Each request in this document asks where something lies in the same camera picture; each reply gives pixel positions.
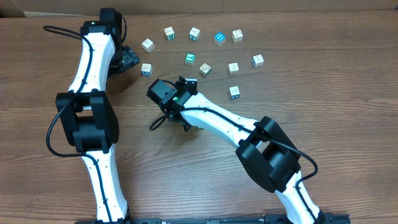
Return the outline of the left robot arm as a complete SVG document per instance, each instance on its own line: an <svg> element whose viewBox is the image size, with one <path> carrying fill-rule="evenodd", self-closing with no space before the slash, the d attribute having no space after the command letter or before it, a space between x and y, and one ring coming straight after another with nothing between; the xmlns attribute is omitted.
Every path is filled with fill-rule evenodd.
<svg viewBox="0 0 398 224"><path fill-rule="evenodd" d="M82 42L78 71L66 93L55 104L69 145L82 158L96 199L94 223L130 223L129 208L116 167L119 122L106 95L109 76L139 64L138 56L123 44L125 18L114 8L102 8L97 21L86 21L74 37Z"/></svg>

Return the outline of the plain wooden block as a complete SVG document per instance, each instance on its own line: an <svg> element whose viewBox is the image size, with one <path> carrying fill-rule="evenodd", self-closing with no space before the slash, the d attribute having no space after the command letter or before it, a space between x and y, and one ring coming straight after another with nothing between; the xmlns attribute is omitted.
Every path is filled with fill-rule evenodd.
<svg viewBox="0 0 398 224"><path fill-rule="evenodd" d="M228 73L229 75L236 75L239 73L239 66L237 63L229 63L228 64Z"/></svg>

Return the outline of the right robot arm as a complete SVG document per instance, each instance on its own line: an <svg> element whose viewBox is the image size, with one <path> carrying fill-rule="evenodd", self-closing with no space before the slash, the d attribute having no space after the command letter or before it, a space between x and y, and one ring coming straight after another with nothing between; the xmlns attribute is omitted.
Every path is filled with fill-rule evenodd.
<svg viewBox="0 0 398 224"><path fill-rule="evenodd" d="M300 158L313 166L316 162L298 150L273 119L265 116L257 121L236 115L199 93L197 80L191 78L180 77L175 83L157 79L147 96L163 112L150 125L151 131L169 120L180 123L184 131L196 126L219 136L235 148L248 176L264 190L277 194L290 222L325 221L303 185L318 171L306 176L300 171Z"/></svg>

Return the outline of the wooden block animal drawing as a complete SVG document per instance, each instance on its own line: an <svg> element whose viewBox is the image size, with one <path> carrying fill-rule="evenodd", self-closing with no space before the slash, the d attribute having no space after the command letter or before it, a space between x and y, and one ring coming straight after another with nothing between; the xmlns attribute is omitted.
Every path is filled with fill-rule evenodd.
<svg viewBox="0 0 398 224"><path fill-rule="evenodd" d="M206 64L203 63L202 66L200 67L200 74L203 75L204 77L207 77L212 71L212 68Z"/></svg>

